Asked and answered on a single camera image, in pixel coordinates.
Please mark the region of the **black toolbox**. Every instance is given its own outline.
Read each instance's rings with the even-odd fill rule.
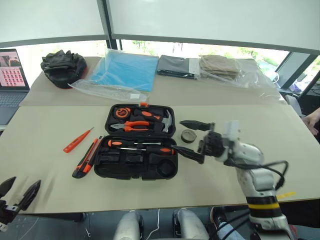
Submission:
[[[100,177],[157,180],[177,174],[178,153],[171,148],[176,145],[171,138],[176,131],[172,108],[116,104],[104,128],[109,135],[101,140],[94,160],[94,171]]]

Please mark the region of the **beige table surface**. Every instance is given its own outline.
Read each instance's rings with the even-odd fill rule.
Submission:
[[[88,64],[86,79],[100,58],[85,59]],[[166,106],[286,104],[284,99],[279,101],[280,97],[275,88],[246,89],[156,74],[147,102]],[[75,89],[58,88],[42,72],[20,106],[112,106],[118,103],[114,99],[84,94]]]
[[[287,160],[286,182],[279,193],[296,192],[285,201],[320,197],[320,145],[289,105],[173,106],[179,146],[194,150],[197,141],[183,143],[181,120],[216,122],[239,120],[241,140],[264,153],[265,162]],[[29,185],[41,180],[39,193],[27,212],[67,213],[187,206],[244,204],[236,171],[207,157],[200,165],[179,156],[178,173],[170,180],[142,181],[101,178],[91,170],[81,179],[72,172],[92,140],[106,134],[109,106],[22,106],[0,137],[0,178],[17,179],[5,196],[16,203]],[[94,127],[71,153],[62,149],[76,136]]]

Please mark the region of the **yellow band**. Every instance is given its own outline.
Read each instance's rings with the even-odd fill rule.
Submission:
[[[248,204],[250,209],[278,209],[280,208],[279,203],[272,204]]]

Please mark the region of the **pliers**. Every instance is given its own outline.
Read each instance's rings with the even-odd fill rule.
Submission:
[[[133,128],[134,126],[150,126],[148,121],[126,121],[125,123],[113,124],[110,127],[113,129],[123,129],[125,132],[131,131],[149,131],[148,128]]]

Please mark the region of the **hammer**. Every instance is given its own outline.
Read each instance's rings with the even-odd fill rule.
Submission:
[[[148,111],[141,111],[139,109],[136,109],[134,111],[134,114],[141,115],[144,117],[145,120],[152,121],[152,122],[159,122],[164,124],[164,128],[162,132],[168,132],[169,127],[172,124],[172,117],[168,110],[166,110],[166,113],[168,114],[168,118],[165,118],[163,116],[154,115],[151,112]]]

